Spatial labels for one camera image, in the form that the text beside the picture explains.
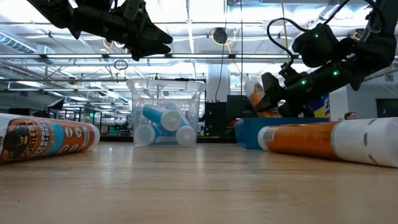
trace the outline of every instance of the blue bin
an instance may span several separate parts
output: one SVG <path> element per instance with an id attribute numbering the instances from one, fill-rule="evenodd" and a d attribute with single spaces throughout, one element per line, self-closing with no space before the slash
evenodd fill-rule
<path id="1" fill-rule="evenodd" d="M 243 118 L 235 125 L 236 142 L 246 149 L 261 149 L 257 135 L 265 126 L 327 122 L 328 118 Z"/>

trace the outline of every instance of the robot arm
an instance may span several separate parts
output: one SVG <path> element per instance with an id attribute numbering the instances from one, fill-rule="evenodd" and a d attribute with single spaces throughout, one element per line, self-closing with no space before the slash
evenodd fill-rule
<path id="1" fill-rule="evenodd" d="M 280 72 L 285 78 L 283 88 L 272 74 L 263 74 L 266 95 L 256 110 L 276 108 L 278 101 L 285 100 L 278 108 L 279 113 L 297 117 L 305 112 L 305 105 L 310 101 L 347 84 L 358 90 L 366 76 L 388 67 L 396 52 L 398 1 L 376 0 L 372 5 L 368 25 L 358 41 L 351 38 L 338 41 L 327 24 L 319 24 L 297 37 L 293 50 L 302 56 L 306 66 L 319 68 L 312 73 L 297 73 L 289 64 L 284 64 Z"/>
<path id="2" fill-rule="evenodd" d="M 76 8 L 68 0 L 28 1 L 53 25 L 68 28 L 76 39 L 83 31 L 122 43 L 134 60 L 170 52 L 165 44 L 171 44 L 173 38 L 150 21 L 143 0 L 126 0 L 114 9 L 114 0 L 76 0 Z"/>

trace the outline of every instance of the table surface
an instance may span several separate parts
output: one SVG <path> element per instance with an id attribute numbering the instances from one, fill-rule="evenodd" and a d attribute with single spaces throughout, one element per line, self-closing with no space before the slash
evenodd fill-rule
<path id="1" fill-rule="evenodd" d="M 235 144 L 100 143 L 0 169 L 2 224 L 398 223 L 398 169 Z"/>

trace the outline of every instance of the ceiling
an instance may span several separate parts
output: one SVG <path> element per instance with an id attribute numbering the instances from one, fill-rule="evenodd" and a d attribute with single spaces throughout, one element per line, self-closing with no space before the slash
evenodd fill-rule
<path id="1" fill-rule="evenodd" d="M 174 38 L 169 45 L 172 54 L 190 54 L 185 58 L 145 58 L 135 62 L 127 57 L 123 60 L 129 65 L 119 71 L 114 63 L 117 59 L 81 58 L 70 60 L 56 58 L 51 64 L 34 59 L 3 59 L 0 76 L 3 78 L 67 80 L 81 79 L 76 85 L 67 82 L 48 82 L 49 88 L 91 88 L 84 79 L 108 79 L 110 82 L 99 84 L 101 88 L 126 89 L 126 79 L 150 79 L 158 74 L 161 78 L 197 78 L 205 79 L 208 66 L 221 63 L 219 58 L 195 58 L 192 54 L 256 54 L 276 55 L 273 59 L 223 60 L 228 64 L 232 77 L 243 73 L 259 77 L 271 72 L 278 77 L 280 64 L 285 62 L 285 52 L 274 45 L 266 35 L 270 20 L 288 17 L 300 26 L 311 28 L 321 22 L 320 16 L 327 18 L 338 1 L 331 0 L 285 0 L 281 5 L 275 0 L 146 0 L 146 8 L 151 21 Z M 107 43 L 101 37 L 83 33 L 75 40 L 67 29 L 58 29 L 51 25 L 26 0 L 0 0 L 0 31 L 7 32 L 13 38 L 36 48 L 46 46 L 55 54 L 125 54 L 116 43 Z M 367 4 L 362 0 L 351 2 L 329 23 L 337 37 L 346 37 L 357 28 L 365 28 L 364 17 L 369 13 Z M 227 47 L 218 45 L 211 33 L 216 27 L 225 27 L 228 34 Z M 300 35 L 300 31 L 289 23 L 284 29 L 283 23 L 276 22 L 270 28 L 271 36 L 282 45 L 290 46 Z M 1 54 L 21 54 L 6 45 L 0 44 Z M 294 64 L 298 72 L 308 70 L 301 62 Z M 36 88 L 21 83 L 14 86 Z M 231 88 L 240 88 L 240 78 L 231 79 Z M 118 92 L 120 96 L 131 99 L 128 91 Z"/>

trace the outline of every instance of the transparent container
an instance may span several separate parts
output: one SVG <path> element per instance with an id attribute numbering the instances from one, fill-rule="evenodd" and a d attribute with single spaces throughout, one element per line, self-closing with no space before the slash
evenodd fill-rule
<path id="1" fill-rule="evenodd" d="M 202 82 L 129 80 L 135 146 L 195 147 Z"/>

